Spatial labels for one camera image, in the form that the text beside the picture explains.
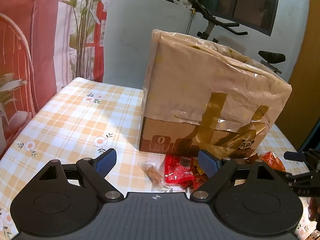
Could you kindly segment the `person's left hand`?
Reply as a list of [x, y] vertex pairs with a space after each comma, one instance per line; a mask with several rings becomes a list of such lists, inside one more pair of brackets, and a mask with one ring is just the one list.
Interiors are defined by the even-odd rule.
[[319, 214], [320, 214], [320, 200], [319, 197], [311, 197], [307, 200], [308, 202], [308, 212], [309, 220], [311, 222], [316, 221], [316, 230], [319, 231]]

